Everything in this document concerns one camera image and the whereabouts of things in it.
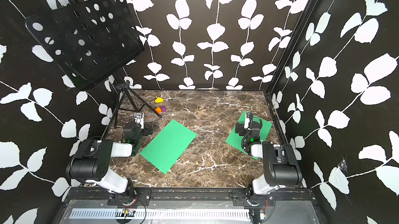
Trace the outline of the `green rectangular paper sheet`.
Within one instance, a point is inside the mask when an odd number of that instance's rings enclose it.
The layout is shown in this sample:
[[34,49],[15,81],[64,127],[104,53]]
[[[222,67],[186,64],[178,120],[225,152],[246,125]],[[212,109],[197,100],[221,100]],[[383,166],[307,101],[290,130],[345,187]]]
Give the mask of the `green rectangular paper sheet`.
[[196,136],[195,132],[172,120],[140,155],[163,174],[167,174]]

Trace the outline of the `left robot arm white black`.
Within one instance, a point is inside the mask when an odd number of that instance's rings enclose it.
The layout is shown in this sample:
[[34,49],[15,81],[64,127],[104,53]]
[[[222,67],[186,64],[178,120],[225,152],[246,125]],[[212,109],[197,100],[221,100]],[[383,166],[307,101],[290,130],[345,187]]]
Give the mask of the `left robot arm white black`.
[[153,126],[129,122],[123,127],[123,141],[109,139],[84,140],[66,167],[69,179],[81,183],[95,183],[112,194],[135,198],[132,182],[113,171],[110,161],[113,157],[133,157],[138,154],[143,137],[153,134]]

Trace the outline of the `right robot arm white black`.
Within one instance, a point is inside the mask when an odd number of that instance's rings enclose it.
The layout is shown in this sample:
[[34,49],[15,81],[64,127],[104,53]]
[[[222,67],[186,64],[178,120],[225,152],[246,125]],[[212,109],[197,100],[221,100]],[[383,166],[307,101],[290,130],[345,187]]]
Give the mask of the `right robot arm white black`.
[[291,145],[262,141],[263,122],[253,119],[236,123],[235,133],[242,137],[241,148],[249,156],[261,158],[263,174],[252,181],[252,193],[267,195],[281,188],[298,186],[302,180],[298,162]]

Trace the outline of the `orange toy cube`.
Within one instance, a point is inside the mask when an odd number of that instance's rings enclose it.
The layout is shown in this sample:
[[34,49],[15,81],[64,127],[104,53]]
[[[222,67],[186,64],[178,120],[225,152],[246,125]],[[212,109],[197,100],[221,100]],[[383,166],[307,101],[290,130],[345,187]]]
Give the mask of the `orange toy cube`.
[[161,113],[162,113],[162,110],[161,110],[161,108],[159,108],[159,107],[156,108],[155,110],[156,110],[156,112],[157,112],[158,114],[161,114]]

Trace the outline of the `yellow toy block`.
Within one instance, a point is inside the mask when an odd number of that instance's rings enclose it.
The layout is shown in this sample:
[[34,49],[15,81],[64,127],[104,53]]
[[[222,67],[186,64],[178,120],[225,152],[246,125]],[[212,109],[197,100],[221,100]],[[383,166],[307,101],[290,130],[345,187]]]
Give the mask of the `yellow toy block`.
[[162,103],[162,102],[164,102],[164,99],[161,97],[157,97],[155,100],[155,103]]

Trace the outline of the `black perforated music stand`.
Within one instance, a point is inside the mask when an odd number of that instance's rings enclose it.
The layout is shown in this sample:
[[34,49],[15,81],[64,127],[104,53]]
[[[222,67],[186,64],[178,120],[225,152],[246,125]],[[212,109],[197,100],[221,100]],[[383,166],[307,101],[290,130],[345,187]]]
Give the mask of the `black perforated music stand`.
[[87,0],[26,18],[33,38],[80,91],[113,75],[123,96],[150,105],[119,76],[145,51],[126,0]]

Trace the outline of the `black front mounting rail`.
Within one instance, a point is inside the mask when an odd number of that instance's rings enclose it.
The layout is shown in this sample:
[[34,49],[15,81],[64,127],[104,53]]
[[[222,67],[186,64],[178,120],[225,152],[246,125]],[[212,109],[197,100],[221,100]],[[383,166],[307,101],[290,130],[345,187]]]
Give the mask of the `black front mounting rail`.
[[145,206],[151,201],[230,201],[234,206],[264,207],[282,202],[310,202],[317,206],[310,189],[283,188],[267,195],[254,194],[244,188],[135,188],[134,196],[111,194],[100,187],[74,188],[69,191],[66,202],[72,200],[106,201],[111,206],[123,206],[137,198]]

